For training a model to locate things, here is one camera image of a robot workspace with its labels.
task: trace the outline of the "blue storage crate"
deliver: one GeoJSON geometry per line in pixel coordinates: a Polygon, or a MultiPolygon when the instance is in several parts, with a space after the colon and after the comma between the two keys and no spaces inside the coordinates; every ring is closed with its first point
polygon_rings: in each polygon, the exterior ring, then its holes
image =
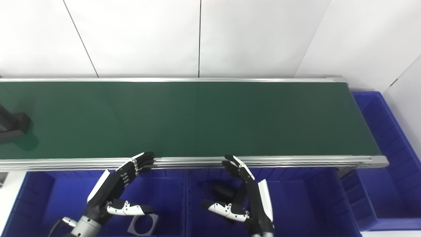
{"type": "Polygon", "coordinates": [[[359,169],[342,184],[362,231],[421,229],[421,164],[379,92],[355,100],[390,165],[359,169]]]}
{"type": "MultiPolygon", "coordinates": [[[[256,180],[268,181],[276,236],[360,236],[336,169],[258,168],[251,171],[256,180]]],[[[231,178],[222,169],[200,169],[190,170],[188,179],[187,236],[249,236],[244,223],[229,223],[200,206],[203,199],[215,200],[209,183],[222,180],[239,186],[238,178],[231,178]]]]}
{"type": "MultiPolygon", "coordinates": [[[[263,168],[252,172],[257,180],[268,180],[278,236],[360,237],[334,168],[263,168]]],[[[44,237],[57,219],[79,219],[101,173],[29,172],[2,236],[44,237]]],[[[155,207],[160,216],[155,235],[248,236],[244,223],[230,224],[199,205],[203,198],[210,198],[203,185],[215,179],[235,185],[241,182],[222,169],[153,170],[136,178],[121,198],[155,207]]],[[[99,236],[131,236],[127,232],[130,221],[131,217],[114,216],[99,236]]],[[[140,225],[145,229],[150,223],[140,225]]],[[[69,231],[63,224],[54,236],[69,231]]]]}
{"type": "MultiPolygon", "coordinates": [[[[79,220],[86,199],[103,171],[29,172],[23,182],[5,226],[3,237],[45,237],[52,225],[64,216],[79,220]]],[[[159,215],[154,235],[181,237],[185,233],[186,172],[153,170],[140,174],[126,187],[121,199],[151,205],[159,215]]],[[[98,236],[130,236],[127,232],[133,217],[113,216],[98,236]]],[[[144,233],[152,222],[149,217],[136,222],[144,233]]],[[[54,232],[61,237],[70,232],[62,224],[54,232]]]]}

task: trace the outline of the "black object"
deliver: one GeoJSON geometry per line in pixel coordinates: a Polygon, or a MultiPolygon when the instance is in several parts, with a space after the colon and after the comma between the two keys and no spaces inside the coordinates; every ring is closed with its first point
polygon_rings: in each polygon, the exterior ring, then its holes
{"type": "Polygon", "coordinates": [[[47,237],[51,237],[53,235],[54,230],[56,230],[57,226],[63,221],[62,218],[58,219],[54,225],[51,227],[50,231],[48,232],[47,237]]]}
{"type": "Polygon", "coordinates": [[[0,104],[0,140],[24,135],[28,132],[30,121],[25,113],[10,113],[0,104]]]}

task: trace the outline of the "metal bracket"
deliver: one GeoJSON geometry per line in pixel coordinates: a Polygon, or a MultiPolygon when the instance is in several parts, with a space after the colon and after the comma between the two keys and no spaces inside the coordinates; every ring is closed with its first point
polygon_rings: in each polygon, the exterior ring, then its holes
{"type": "Polygon", "coordinates": [[[151,236],[151,235],[153,234],[154,230],[155,230],[155,227],[156,227],[156,225],[157,225],[157,222],[158,222],[159,216],[158,216],[157,214],[149,214],[149,215],[145,215],[145,216],[150,216],[150,217],[152,218],[152,227],[151,227],[151,229],[149,229],[149,231],[148,231],[148,232],[143,233],[143,234],[139,234],[139,233],[138,233],[138,232],[136,232],[136,230],[134,229],[134,226],[135,226],[136,220],[137,220],[139,217],[141,217],[141,215],[137,215],[137,216],[134,216],[134,217],[133,217],[132,222],[131,222],[131,223],[130,223],[130,225],[129,225],[129,228],[127,229],[127,232],[129,232],[130,234],[137,235],[137,236],[151,236]]]}

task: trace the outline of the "black robotic finger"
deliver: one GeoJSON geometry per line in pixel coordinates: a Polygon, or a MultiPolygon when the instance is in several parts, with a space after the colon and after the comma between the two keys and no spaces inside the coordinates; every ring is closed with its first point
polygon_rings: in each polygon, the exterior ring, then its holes
{"type": "Polygon", "coordinates": [[[137,163],[137,168],[138,168],[138,169],[141,169],[141,168],[143,168],[144,166],[150,166],[150,165],[153,165],[153,164],[154,164],[154,162],[155,162],[155,160],[154,160],[154,159],[141,160],[140,162],[138,162],[138,163],[137,163]]]}
{"type": "Polygon", "coordinates": [[[151,151],[144,152],[142,155],[135,157],[134,159],[140,163],[143,160],[153,160],[155,158],[155,154],[151,151]]]}
{"type": "Polygon", "coordinates": [[[134,170],[134,163],[133,162],[126,162],[120,168],[116,170],[120,176],[126,176],[130,171],[134,170]]]}
{"type": "Polygon", "coordinates": [[[235,159],[233,155],[225,155],[224,157],[225,157],[225,159],[227,159],[227,160],[233,162],[235,165],[237,165],[237,167],[240,165],[240,162],[237,159],[235,159]]]}
{"type": "Polygon", "coordinates": [[[139,173],[146,173],[146,172],[149,172],[149,171],[151,171],[152,170],[152,168],[151,167],[143,167],[143,168],[141,168],[140,170],[138,170],[138,172],[139,173]]]}
{"type": "Polygon", "coordinates": [[[145,215],[149,215],[149,214],[154,213],[154,208],[152,206],[140,205],[140,208],[142,208],[143,213],[145,213],[145,215]]]}
{"type": "Polygon", "coordinates": [[[224,167],[225,171],[228,171],[232,177],[241,178],[240,172],[237,170],[233,170],[231,168],[224,167]]]}
{"type": "Polygon", "coordinates": [[[240,178],[240,170],[237,166],[232,164],[230,161],[222,161],[224,170],[228,171],[232,177],[240,178]]]}

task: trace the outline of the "white wall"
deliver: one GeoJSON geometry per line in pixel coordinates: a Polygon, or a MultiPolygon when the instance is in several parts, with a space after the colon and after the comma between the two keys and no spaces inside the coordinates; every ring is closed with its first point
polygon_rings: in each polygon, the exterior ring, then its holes
{"type": "Polygon", "coordinates": [[[296,77],[384,91],[421,54],[421,1],[332,0],[296,77]]]}
{"type": "Polygon", "coordinates": [[[203,0],[200,77],[293,77],[330,0],[203,0]]]}
{"type": "Polygon", "coordinates": [[[2,77],[93,77],[62,1],[0,1],[2,77]]]}
{"type": "Polygon", "coordinates": [[[383,94],[406,137],[421,158],[421,57],[383,94]]]}
{"type": "Polygon", "coordinates": [[[383,92],[421,54],[419,0],[66,4],[0,2],[0,76],[196,77],[200,67],[201,77],[341,75],[383,92]]]}
{"type": "Polygon", "coordinates": [[[197,77],[198,0],[66,0],[99,77],[197,77]]]}

